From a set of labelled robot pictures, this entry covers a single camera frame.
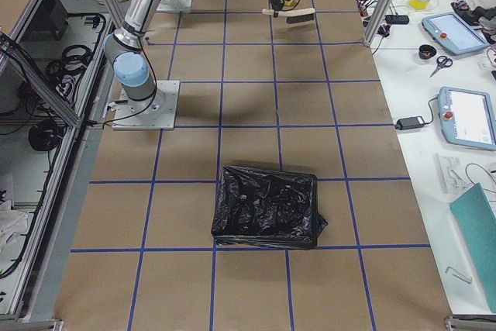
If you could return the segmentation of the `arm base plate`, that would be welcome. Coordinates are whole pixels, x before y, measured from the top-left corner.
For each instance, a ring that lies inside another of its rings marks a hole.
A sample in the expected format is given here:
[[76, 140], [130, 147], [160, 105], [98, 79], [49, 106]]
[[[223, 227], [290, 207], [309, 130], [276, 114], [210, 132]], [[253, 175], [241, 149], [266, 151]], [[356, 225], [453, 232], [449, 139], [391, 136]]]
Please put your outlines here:
[[159, 13], [180, 13], [190, 12], [192, 0], [160, 0], [157, 6]]
[[135, 102], [128, 98], [122, 88], [119, 99], [126, 103], [117, 105], [112, 128], [114, 130], [173, 130], [179, 93], [179, 81], [159, 80], [153, 101], [148, 99]]

